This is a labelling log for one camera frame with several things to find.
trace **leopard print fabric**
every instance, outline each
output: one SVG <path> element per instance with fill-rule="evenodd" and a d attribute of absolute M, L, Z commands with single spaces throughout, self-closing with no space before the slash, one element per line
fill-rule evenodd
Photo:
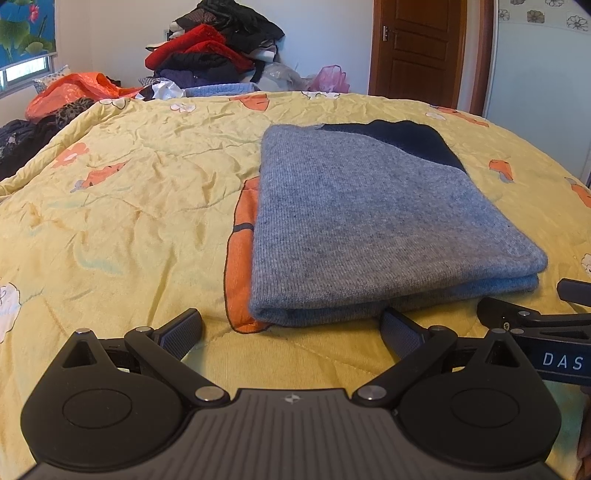
<path fill-rule="evenodd" d="M 75 102 L 64 105 L 56 112 L 57 127 L 63 130 L 72 120 L 86 112 L 95 103 L 92 98 L 79 98 Z"/>

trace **floral wallpaper border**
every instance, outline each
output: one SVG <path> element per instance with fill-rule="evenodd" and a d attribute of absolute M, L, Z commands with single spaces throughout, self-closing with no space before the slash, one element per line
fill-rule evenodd
<path fill-rule="evenodd" d="M 499 22 L 545 25 L 591 35 L 591 18 L 574 0 L 499 0 Z"/>

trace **dark clothing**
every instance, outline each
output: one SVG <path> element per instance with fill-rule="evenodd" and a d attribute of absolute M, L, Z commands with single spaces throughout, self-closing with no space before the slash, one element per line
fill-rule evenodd
<path fill-rule="evenodd" d="M 160 65 L 156 76 L 161 76 L 163 70 L 188 70 L 210 83 L 239 82 L 234 64 L 217 53 L 173 53 Z"/>
<path fill-rule="evenodd" d="M 12 177 L 58 132 L 54 115 L 37 124 L 14 120 L 0 128 L 0 180 Z"/>
<path fill-rule="evenodd" d="M 460 159 L 447 146 L 437 130 L 428 125 L 419 125 L 410 120 L 396 123 L 374 120 L 369 124 L 324 125 L 321 130 L 365 135 L 398 147 L 423 160 L 466 171 Z"/>
<path fill-rule="evenodd" d="M 177 84 L 179 88 L 192 88 L 197 86 L 197 80 L 193 72 L 189 70 L 162 70 L 160 75 Z"/>
<path fill-rule="evenodd" d="M 584 10 L 591 15 L 591 0 L 575 0 Z"/>
<path fill-rule="evenodd" d="M 144 97 L 144 102 L 154 100 L 154 89 L 153 85 L 148 85 L 145 89 L 140 90 L 139 95 Z"/>
<path fill-rule="evenodd" d="M 212 24 L 216 21 L 216 16 L 210 12 L 205 11 L 203 8 L 196 8 L 189 12 L 187 15 L 183 15 L 181 18 L 177 18 L 175 22 L 185 32 L 194 29 L 196 26 L 205 24 Z"/>
<path fill-rule="evenodd" d="M 209 16 L 204 17 L 204 14 L 197 12 L 199 10 L 212 14 L 215 20 Z M 195 21 L 201 18 L 204 19 L 203 22 Z M 264 41 L 280 40 L 285 36 L 277 25 L 234 0 L 202 0 L 193 12 L 177 19 L 177 23 L 185 31 L 200 23 L 212 25 L 226 37 L 228 47 L 243 53 L 252 52 Z"/>
<path fill-rule="evenodd" d="M 262 60 L 253 60 L 255 64 L 255 74 L 251 78 L 252 83 L 259 83 L 262 78 L 262 74 L 265 71 L 265 67 L 267 66 L 266 62 Z"/>

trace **bed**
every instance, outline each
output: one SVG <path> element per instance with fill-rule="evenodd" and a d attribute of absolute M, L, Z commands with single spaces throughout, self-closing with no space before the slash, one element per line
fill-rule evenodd
<path fill-rule="evenodd" d="M 248 279 L 249 253 L 236 258 L 232 234 L 254 215 L 239 204 L 256 192 L 270 125 L 374 119 L 438 130 L 478 188 L 548 254 L 539 288 L 504 299 L 573 312 L 556 284 L 591 276 L 591 194 L 547 155 L 482 118 L 354 94 L 102 100 L 0 183 L 0 478 L 33 465 L 20 410 L 78 327 L 117 338 L 195 307 L 205 335 L 185 361 L 232 394 L 239 387 L 351 393 L 391 366 L 372 319 L 305 329 L 249 320 L 248 291 L 239 284 Z M 472 300 L 410 316 L 483 336 L 475 311 Z M 574 478 L 585 398 L 572 385 L 548 387 L 563 413 L 548 462 Z"/>

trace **light blue fabric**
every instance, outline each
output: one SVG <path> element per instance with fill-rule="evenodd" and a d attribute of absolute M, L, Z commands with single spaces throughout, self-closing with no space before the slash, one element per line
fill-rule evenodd
<path fill-rule="evenodd" d="M 459 168 L 359 134 L 262 140 L 254 318 L 283 326 L 533 290 L 545 253 Z"/>
<path fill-rule="evenodd" d="M 246 93 L 258 92 L 259 89 L 254 83 L 221 83 L 219 85 L 204 85 L 202 87 L 187 88 L 187 97 L 212 97 L 222 95 L 244 95 Z"/>

